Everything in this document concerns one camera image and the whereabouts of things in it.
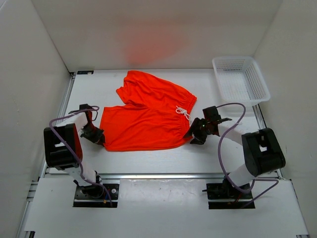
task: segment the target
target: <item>white plastic basket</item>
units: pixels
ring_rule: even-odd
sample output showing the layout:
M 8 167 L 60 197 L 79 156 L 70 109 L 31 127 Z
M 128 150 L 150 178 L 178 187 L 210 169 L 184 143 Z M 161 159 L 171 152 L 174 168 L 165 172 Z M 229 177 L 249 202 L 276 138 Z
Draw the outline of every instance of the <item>white plastic basket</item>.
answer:
M 217 57 L 212 64 L 225 103 L 238 102 L 249 107 L 270 99 L 266 83 L 252 57 Z

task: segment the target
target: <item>white wall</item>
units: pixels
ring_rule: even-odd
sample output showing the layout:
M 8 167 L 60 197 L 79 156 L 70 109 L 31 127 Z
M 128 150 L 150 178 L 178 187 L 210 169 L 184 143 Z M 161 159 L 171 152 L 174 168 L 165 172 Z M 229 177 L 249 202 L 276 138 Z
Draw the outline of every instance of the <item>white wall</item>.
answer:
M 210 68 L 255 53 L 281 0 L 32 0 L 69 71 Z
M 317 2 L 284 1 L 255 59 L 271 93 L 261 109 L 286 157 L 283 175 L 317 237 Z
M 43 129 L 57 116 L 69 73 L 30 0 L 1 6 L 0 33 L 0 237 L 10 238 L 39 175 Z

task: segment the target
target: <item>white table surface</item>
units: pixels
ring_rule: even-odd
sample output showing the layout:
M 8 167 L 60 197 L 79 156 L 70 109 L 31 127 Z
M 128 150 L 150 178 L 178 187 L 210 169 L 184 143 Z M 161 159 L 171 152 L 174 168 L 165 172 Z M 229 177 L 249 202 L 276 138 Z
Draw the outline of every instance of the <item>white table surface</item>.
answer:
M 100 106 L 94 122 L 100 125 L 103 107 L 124 105 L 116 93 L 123 85 L 128 70 L 97 70 L 91 75 L 77 75 L 66 112 L 77 110 L 80 104 Z M 197 96 L 191 118 L 203 118 L 202 109 L 221 104 L 221 98 L 212 69 L 148 69 L 143 70 L 159 78 L 178 84 Z M 237 120 L 240 112 L 219 109 L 220 115 Z M 242 120 L 249 132 L 258 130 L 253 111 Z M 110 174 L 160 174 L 160 173 L 221 173 L 217 157 L 219 137 L 209 136 L 204 145 L 189 143 L 174 149 L 158 151 L 108 152 L 105 148 L 80 138 L 84 160 L 98 173 Z M 244 163 L 242 146 L 225 139 L 222 157 L 228 171 Z M 50 169 L 51 174 L 61 173 Z
M 256 182 L 253 196 L 271 185 Z M 209 210 L 203 179 L 121 180 L 118 207 L 72 207 L 71 177 L 39 181 L 25 226 L 35 238 L 295 238 L 307 229 L 290 181 L 255 209 Z

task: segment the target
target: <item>white drawstring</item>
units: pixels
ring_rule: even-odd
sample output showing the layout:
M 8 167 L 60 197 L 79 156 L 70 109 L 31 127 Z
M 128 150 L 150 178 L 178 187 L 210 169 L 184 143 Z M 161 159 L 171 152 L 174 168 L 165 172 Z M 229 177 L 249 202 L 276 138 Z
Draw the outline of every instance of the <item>white drawstring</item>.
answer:
M 178 106 L 176 106 L 176 107 L 177 107 L 177 109 L 175 110 L 176 113 L 183 114 L 186 117 L 187 120 L 190 120 L 190 115 L 187 113 L 187 110 L 185 110 L 183 108 L 180 108 Z

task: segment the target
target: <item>black clamp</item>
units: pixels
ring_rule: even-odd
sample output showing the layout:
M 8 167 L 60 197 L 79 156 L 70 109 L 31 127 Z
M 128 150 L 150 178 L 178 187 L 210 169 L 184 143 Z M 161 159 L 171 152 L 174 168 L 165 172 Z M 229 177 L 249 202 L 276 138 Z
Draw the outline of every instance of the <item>black clamp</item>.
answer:
M 88 104 L 81 104 L 79 105 L 79 110 L 71 111 L 69 112 L 69 114 L 79 112 L 84 109 L 93 109 L 93 107 L 89 106 Z M 85 114 L 86 114 L 88 123 L 87 125 L 84 126 L 84 128 L 82 128 L 83 133 L 80 135 L 80 137 L 84 137 L 87 140 L 90 140 L 91 142 L 93 142 L 94 144 L 103 146 L 104 143 L 106 142 L 104 130 L 101 130 L 98 127 L 94 126 L 93 120 L 92 120 L 92 117 L 93 117 L 92 111 L 86 111 Z
M 218 125 L 224 121 L 232 120 L 230 118 L 221 118 L 218 113 L 217 107 L 212 106 L 203 109 L 203 119 L 195 118 L 188 132 L 183 138 L 194 135 L 194 139 L 190 142 L 191 144 L 203 145 L 208 135 L 219 136 Z

